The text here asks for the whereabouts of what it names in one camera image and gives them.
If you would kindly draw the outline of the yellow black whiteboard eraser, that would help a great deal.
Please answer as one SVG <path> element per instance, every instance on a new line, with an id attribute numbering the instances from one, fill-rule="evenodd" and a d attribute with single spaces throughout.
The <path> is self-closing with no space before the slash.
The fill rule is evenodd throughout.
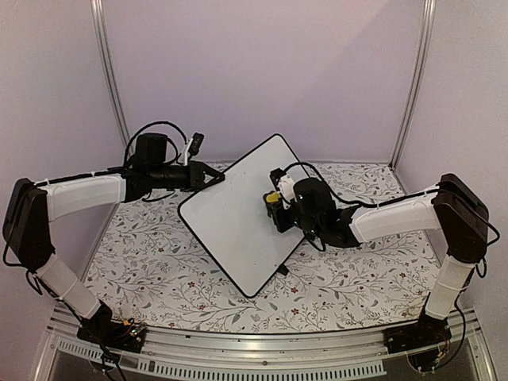
<path id="1" fill-rule="evenodd" d="M 277 191 L 271 191 L 263 196 L 266 207 L 275 207 L 281 203 L 281 195 Z"/>

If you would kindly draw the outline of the white whiteboard black frame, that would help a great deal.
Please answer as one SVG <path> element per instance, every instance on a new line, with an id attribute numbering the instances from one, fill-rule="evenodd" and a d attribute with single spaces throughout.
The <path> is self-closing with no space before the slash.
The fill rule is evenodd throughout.
<path id="1" fill-rule="evenodd" d="M 230 164 L 224 181 L 192 194 L 178 207 L 184 225 L 246 298 L 257 296 L 302 243 L 299 229 L 277 230 L 263 200 L 274 190 L 271 171 L 297 160 L 276 133 Z"/>

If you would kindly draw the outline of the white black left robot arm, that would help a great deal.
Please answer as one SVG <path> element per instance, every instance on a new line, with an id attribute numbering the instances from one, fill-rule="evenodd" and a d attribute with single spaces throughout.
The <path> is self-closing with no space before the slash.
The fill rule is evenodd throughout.
<path id="1" fill-rule="evenodd" d="M 104 315 L 110 308 L 83 284 L 58 254 L 52 234 L 64 220 L 106 206 L 149 202 L 158 189 L 201 191 L 224 181 L 225 175 L 197 156 L 204 136 L 185 138 L 183 149 L 163 133 L 142 133 L 128 143 L 123 162 L 105 171 L 91 171 L 59 179 L 33 182 L 19 179 L 13 188 L 2 234 L 6 249 L 17 258 L 9 267 L 25 269 L 37 292 L 47 290 L 79 318 L 100 344 L 112 344 L 118 329 Z"/>

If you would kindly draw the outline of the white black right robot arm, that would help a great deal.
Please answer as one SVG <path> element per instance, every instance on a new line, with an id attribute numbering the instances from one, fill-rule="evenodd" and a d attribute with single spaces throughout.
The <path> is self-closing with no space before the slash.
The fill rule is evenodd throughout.
<path id="1" fill-rule="evenodd" d="M 323 247 L 355 248 L 398 233 L 442 232 L 448 246 L 437 281 L 411 327 L 410 339 L 426 346 L 441 333 L 445 320 L 476 264 L 487 254 L 492 231 L 487 206 L 456 175 L 437 185 L 379 204 L 347 201 L 344 208 L 323 179 L 294 181 L 271 173 L 275 189 L 263 196 L 267 215 L 280 233 L 292 228 Z"/>

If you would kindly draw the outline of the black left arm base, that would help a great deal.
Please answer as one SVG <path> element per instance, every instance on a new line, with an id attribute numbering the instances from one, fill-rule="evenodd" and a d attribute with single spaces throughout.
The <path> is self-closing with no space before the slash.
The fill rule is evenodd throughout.
<path id="1" fill-rule="evenodd" d="M 102 344 L 107 348 L 140 353 L 144 346 L 147 326 L 133 318 L 114 321 L 112 310 L 100 302 L 97 312 L 90 318 L 81 320 L 77 332 L 80 340 Z"/>

